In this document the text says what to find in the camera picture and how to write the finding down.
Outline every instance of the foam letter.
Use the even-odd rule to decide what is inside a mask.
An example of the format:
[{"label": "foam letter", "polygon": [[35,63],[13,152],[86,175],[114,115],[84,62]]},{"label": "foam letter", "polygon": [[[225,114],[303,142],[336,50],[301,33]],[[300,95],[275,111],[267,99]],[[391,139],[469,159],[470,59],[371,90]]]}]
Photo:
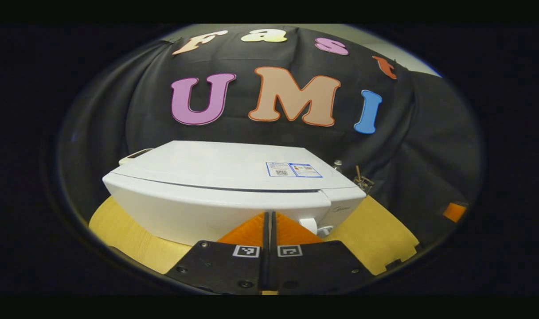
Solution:
[{"label": "foam letter", "polygon": [[244,42],[284,42],[287,38],[284,30],[261,29],[250,31],[250,34],[243,36],[241,40]]},{"label": "foam letter", "polygon": [[192,50],[199,47],[197,44],[199,44],[199,43],[205,44],[205,43],[211,41],[212,39],[214,39],[215,36],[217,36],[217,35],[225,35],[227,33],[228,33],[228,30],[224,30],[224,31],[212,32],[210,34],[204,34],[204,35],[195,36],[194,38],[190,38],[189,42],[187,44],[185,44],[182,48],[180,48],[177,51],[173,52],[173,55],[183,53],[183,52],[192,51]]},{"label": "foam letter", "polygon": [[199,79],[187,78],[173,82],[171,84],[173,118],[186,125],[204,125],[216,121],[224,110],[228,83],[234,79],[236,75],[231,73],[213,74],[207,77],[207,82],[211,84],[211,99],[207,109],[200,112],[193,111],[189,105],[191,89],[199,82]]},{"label": "foam letter", "polygon": [[258,67],[254,71],[262,77],[262,86],[258,106],[248,114],[254,121],[277,121],[281,114],[275,110],[276,99],[279,99],[285,116],[295,121],[310,103],[309,111],[303,121],[310,125],[333,126],[332,107],[335,91],[340,81],[318,75],[303,88],[299,89],[288,70],[281,67]]},{"label": "foam letter", "polygon": [[333,41],[327,38],[316,38],[315,41],[315,46],[323,51],[340,54],[342,56],[348,55],[348,50],[344,48],[344,44],[338,41]]},{"label": "foam letter", "polygon": [[382,97],[366,89],[362,91],[364,97],[364,106],[360,121],[354,125],[354,129],[363,134],[372,134],[375,132],[374,121],[378,113],[378,105],[382,103]]},{"label": "foam letter", "polygon": [[372,57],[375,58],[378,61],[379,69],[383,72],[383,74],[389,76],[392,79],[397,79],[398,78],[395,74],[393,74],[391,72],[391,70],[393,70],[394,67],[391,64],[389,64],[386,61],[386,59],[381,58],[381,57],[375,57],[375,56],[372,56]]}]

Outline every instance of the letter m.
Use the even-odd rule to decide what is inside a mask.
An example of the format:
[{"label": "letter m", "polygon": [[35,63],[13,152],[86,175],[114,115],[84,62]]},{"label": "letter m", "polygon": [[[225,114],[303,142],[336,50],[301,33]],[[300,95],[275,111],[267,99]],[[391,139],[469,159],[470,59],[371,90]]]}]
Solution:
[{"label": "letter m", "polygon": [[248,114],[254,121],[277,121],[281,114],[276,111],[276,99],[279,99],[285,116],[289,121],[295,121],[306,105],[309,111],[302,117],[310,125],[332,126],[332,107],[335,92],[340,87],[340,81],[323,75],[318,75],[300,89],[291,73],[281,67],[258,67],[254,71],[262,77],[262,86],[258,106]]}]

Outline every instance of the yellow wooden board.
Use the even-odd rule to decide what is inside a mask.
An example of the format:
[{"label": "yellow wooden board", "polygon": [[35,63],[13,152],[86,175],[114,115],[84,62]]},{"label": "yellow wooden board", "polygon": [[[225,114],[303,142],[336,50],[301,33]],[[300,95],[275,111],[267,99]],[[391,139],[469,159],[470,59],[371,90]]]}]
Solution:
[{"label": "yellow wooden board", "polygon": [[[107,245],[160,274],[166,274],[191,246],[153,236],[139,226],[114,198],[109,197],[92,216],[89,228]],[[373,274],[386,265],[412,257],[419,241],[395,216],[367,196],[325,241],[340,240]]]}]

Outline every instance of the orange object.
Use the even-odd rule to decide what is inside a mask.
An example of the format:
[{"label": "orange object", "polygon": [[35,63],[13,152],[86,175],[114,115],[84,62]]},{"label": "orange object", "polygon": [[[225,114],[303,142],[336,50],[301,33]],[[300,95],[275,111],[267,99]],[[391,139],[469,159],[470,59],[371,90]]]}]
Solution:
[{"label": "orange object", "polygon": [[[276,233],[278,245],[303,245],[322,242],[312,232],[301,226],[299,222],[282,214],[276,214]],[[264,214],[248,220],[228,234],[220,238],[218,242],[244,246],[263,246],[264,237]]]},{"label": "orange object", "polygon": [[461,219],[462,215],[465,213],[466,206],[462,206],[452,202],[449,204],[443,213],[443,216],[452,220],[453,222],[458,222]]}]

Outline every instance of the black cloth backdrop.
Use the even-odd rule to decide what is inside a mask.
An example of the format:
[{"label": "black cloth backdrop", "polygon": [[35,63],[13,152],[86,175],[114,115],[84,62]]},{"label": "black cloth backdrop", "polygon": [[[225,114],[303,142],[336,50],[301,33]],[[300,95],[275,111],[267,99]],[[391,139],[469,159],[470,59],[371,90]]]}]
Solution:
[{"label": "black cloth backdrop", "polygon": [[[284,43],[242,42],[251,30],[286,31]],[[423,245],[448,233],[454,223],[442,213],[450,202],[471,202],[480,187],[482,145],[476,120],[460,94],[442,78],[409,71],[361,45],[321,32],[284,26],[229,27],[199,48],[176,56],[172,52],[189,38],[174,43],[158,40],[130,53],[104,70],[71,107],[58,144],[59,181],[71,207],[87,221],[109,196],[102,177],[120,158],[172,140],[221,141],[304,147],[332,163],[344,162],[352,179],[359,165],[375,186],[371,196],[396,216]],[[337,40],[348,56],[315,47],[315,38]],[[397,79],[383,74],[377,60],[387,59]],[[273,122],[252,121],[257,105],[260,66],[283,67],[300,87],[313,77],[338,79],[333,109],[335,124],[318,127],[299,116]],[[234,73],[225,109],[207,125],[183,125],[171,114],[171,84],[194,77],[191,109],[208,105],[216,73]],[[363,89],[383,97],[376,132],[354,130]],[[280,105],[276,110],[282,113]]]}]

